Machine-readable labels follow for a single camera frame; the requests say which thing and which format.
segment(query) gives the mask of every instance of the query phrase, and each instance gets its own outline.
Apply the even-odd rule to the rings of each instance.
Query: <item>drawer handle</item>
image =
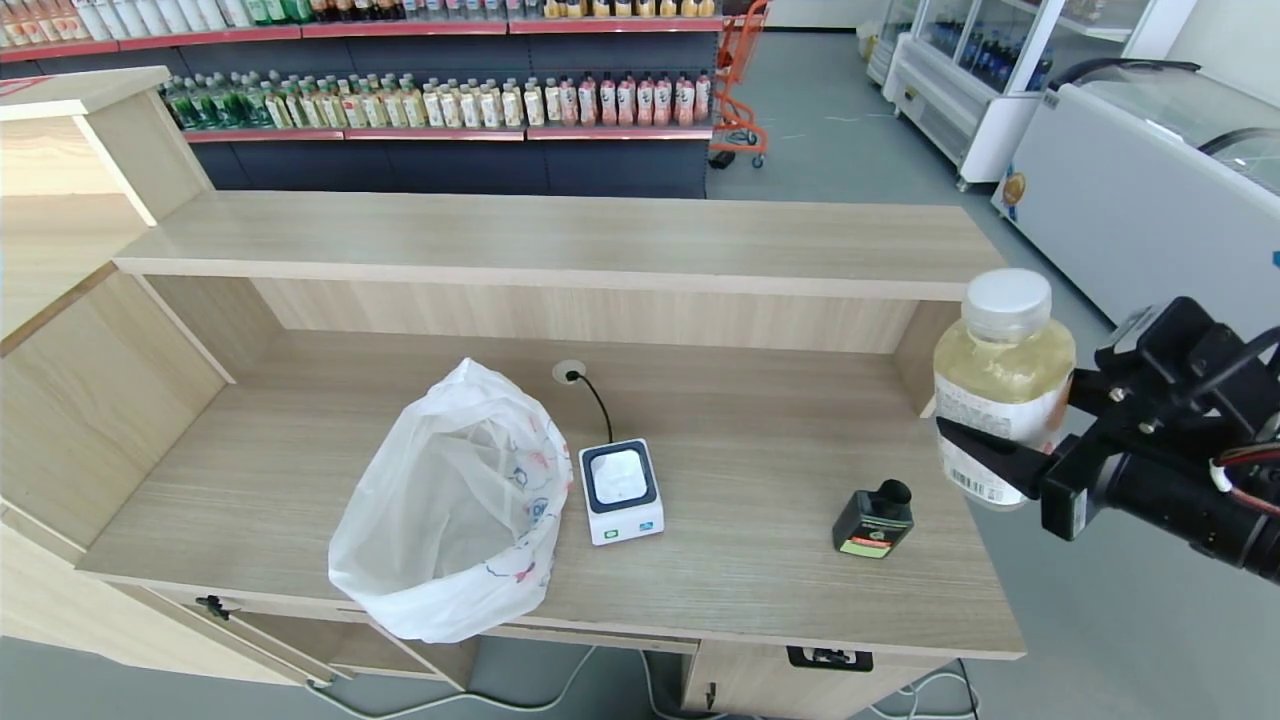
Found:
[[[218,597],[216,594],[206,594],[205,597],[197,597],[196,605],[202,606],[205,610],[209,611],[210,615],[212,615],[219,620],[229,621],[232,619],[230,611],[223,609],[223,598]]]
[[[872,653],[854,651],[854,656],[842,650],[813,648],[813,657],[805,657],[804,650],[787,646],[787,660],[792,667],[818,667],[820,670],[844,670],[846,673],[870,673],[876,669]]]

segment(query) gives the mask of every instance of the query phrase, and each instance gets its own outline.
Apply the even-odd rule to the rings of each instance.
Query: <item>white plastic bag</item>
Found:
[[[397,637],[470,638],[547,596],[572,478],[547,410],[468,357],[392,425],[329,542],[329,580]]]

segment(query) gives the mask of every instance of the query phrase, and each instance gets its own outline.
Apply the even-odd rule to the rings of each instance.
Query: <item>black cable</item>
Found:
[[[964,689],[969,693],[969,712],[973,712],[973,720],[980,720],[978,717],[978,698],[973,697],[973,683],[969,682],[969,669],[964,666],[964,657],[957,657],[960,661],[960,674],[964,675]]]
[[[1231,356],[1231,360],[1225,365],[1222,365],[1222,368],[1220,368],[1212,375],[1208,375],[1207,378],[1192,386],[1192,389],[1187,391],[1187,393],[1183,395],[1181,405],[1185,405],[1187,402],[1190,402],[1204,393],[1213,392],[1215,389],[1217,389],[1217,386],[1229,380],[1231,375],[1240,372],[1240,368],[1248,365],[1258,355],[1261,355],[1263,350],[1271,347],[1277,342],[1280,342],[1280,325],[1276,325],[1270,331],[1266,331],[1265,333],[1260,334],[1258,337],[1251,340],[1249,343],[1242,347],[1240,351],[1236,352],[1234,356]],[[1276,372],[1280,372],[1280,360],[1276,360],[1276,357],[1280,357],[1280,350],[1276,351],[1276,355],[1271,357],[1271,363],[1268,363],[1266,366],[1267,372],[1272,375]]]
[[[613,420],[609,420],[609,410],[607,407],[604,407],[604,401],[600,400],[600,393],[595,392],[595,386],[591,384],[591,379],[588,378],[586,375],[584,375],[582,373],[579,373],[577,370],[570,370],[570,372],[564,373],[564,379],[567,379],[571,383],[577,382],[577,380],[582,380],[584,383],[586,383],[586,387],[590,388],[591,395],[595,396],[596,405],[600,406],[600,413],[604,414],[604,427],[608,428],[608,430],[609,430],[609,442],[612,443],[613,442]]]

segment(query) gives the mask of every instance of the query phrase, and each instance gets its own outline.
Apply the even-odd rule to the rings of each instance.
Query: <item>pink bottle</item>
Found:
[[[577,88],[579,114],[582,117],[582,127],[594,128],[596,120],[595,110],[595,78],[586,73],[582,85]]]
[[[604,73],[604,81],[600,82],[600,124],[618,124],[617,95],[618,92],[617,87],[613,85],[613,76],[611,73]]]
[[[564,127],[577,124],[577,91],[568,76],[561,78],[561,122]]]
[[[676,124],[687,128],[694,124],[694,83],[689,81],[689,76],[680,73],[680,81],[676,82]]]
[[[645,76],[636,87],[636,124],[648,127],[653,124],[653,81]]]
[[[671,124],[671,78],[666,74],[653,87],[653,124]]]
[[[710,115],[712,78],[707,76],[707,70],[703,70],[703,74],[698,77],[698,82],[694,83],[694,120],[705,123]]]
[[[636,122],[636,81],[627,77],[618,83],[618,124],[631,127]]]

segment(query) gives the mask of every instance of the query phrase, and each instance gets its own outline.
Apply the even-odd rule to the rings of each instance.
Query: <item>white wall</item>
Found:
[[[769,27],[852,28],[881,22],[888,0],[773,0]]]
[[[1169,51],[1240,90],[1280,102],[1280,3],[1199,0]]]

